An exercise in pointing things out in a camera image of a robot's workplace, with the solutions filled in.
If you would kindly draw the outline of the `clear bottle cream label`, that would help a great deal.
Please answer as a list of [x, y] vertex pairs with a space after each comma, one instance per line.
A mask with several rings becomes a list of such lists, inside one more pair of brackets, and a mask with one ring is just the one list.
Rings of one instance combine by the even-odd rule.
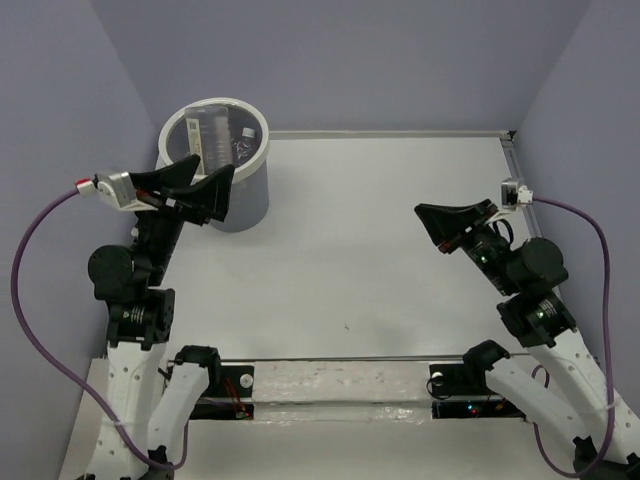
[[233, 164], [229, 110], [210, 104], [185, 109], [189, 152], [201, 159], [201, 173], [209, 175]]

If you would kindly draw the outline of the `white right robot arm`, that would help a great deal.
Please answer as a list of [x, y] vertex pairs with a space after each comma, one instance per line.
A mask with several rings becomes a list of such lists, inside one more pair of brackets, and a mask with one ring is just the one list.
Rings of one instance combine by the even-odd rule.
[[601, 366], [555, 289], [569, 273], [559, 247], [533, 237], [513, 246], [499, 230], [505, 212], [491, 200], [462, 207], [419, 204], [415, 214], [443, 254], [463, 251], [504, 296], [497, 311], [507, 331], [536, 360], [519, 368], [493, 340], [462, 357], [460, 379], [470, 391], [489, 390], [574, 453], [567, 479], [636, 479], [639, 417], [617, 393], [611, 365]]

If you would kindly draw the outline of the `clear crushed bottle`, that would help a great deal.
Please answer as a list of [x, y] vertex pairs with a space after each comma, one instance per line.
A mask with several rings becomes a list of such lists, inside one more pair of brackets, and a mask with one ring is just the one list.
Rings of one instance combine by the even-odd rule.
[[239, 167], [247, 163], [253, 157], [256, 149], [256, 131], [244, 127], [240, 136], [233, 143], [235, 166]]

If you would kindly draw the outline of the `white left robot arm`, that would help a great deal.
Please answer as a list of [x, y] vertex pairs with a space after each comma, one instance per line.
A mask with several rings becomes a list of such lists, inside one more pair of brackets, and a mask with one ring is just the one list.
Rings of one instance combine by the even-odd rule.
[[88, 260], [94, 297], [108, 313], [103, 410], [87, 479], [171, 479], [183, 460], [177, 440], [200, 395], [221, 383], [220, 357], [212, 347], [187, 346], [168, 391], [154, 398], [158, 369], [170, 339], [175, 292], [162, 288], [185, 224], [224, 220], [235, 169], [224, 165], [197, 179], [200, 158], [189, 155], [145, 173], [99, 173], [93, 183], [114, 206], [136, 216], [128, 245], [104, 245]]

